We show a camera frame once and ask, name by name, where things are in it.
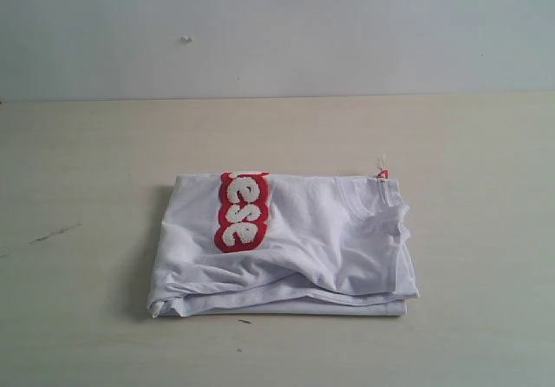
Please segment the red logo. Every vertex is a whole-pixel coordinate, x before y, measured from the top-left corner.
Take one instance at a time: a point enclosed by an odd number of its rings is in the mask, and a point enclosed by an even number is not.
[[[219,188],[219,230],[214,242],[223,253],[254,250],[262,243],[270,210],[267,173],[222,174]]]

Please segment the white t-shirt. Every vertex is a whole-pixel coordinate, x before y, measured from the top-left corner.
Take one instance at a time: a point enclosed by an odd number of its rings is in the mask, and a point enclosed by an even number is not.
[[[162,221],[148,309],[403,314],[416,297],[396,180],[186,174]]]

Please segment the red and white patch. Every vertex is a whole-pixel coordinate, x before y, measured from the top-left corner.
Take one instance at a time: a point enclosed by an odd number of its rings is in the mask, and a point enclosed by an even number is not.
[[[254,250],[262,243],[270,214],[266,175],[260,172],[222,174],[219,188],[222,206],[214,242],[223,253]]]

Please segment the beige table surface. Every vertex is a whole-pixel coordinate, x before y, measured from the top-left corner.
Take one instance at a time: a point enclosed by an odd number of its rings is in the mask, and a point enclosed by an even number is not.
[[[151,319],[176,174],[374,174],[402,318]],[[0,385],[555,385],[555,93],[0,106]]]

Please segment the white wall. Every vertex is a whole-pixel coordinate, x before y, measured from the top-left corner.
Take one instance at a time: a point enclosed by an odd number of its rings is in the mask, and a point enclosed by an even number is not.
[[[2,100],[555,89],[555,0],[0,0],[0,34]]]

